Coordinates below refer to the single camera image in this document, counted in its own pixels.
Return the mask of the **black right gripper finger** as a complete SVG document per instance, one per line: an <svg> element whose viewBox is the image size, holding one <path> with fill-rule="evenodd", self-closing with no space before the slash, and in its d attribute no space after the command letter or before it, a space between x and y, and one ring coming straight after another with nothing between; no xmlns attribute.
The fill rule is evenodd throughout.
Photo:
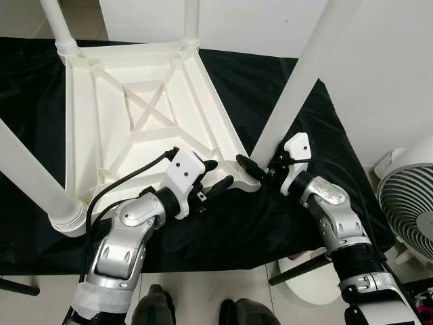
<svg viewBox="0 0 433 325"><path fill-rule="evenodd" d="M250 160L250 158L242 154L236 154L235 160L242 170L244 170L252 179L259 181L260 183L268 180L268 173L262 170L256 161Z"/></svg>

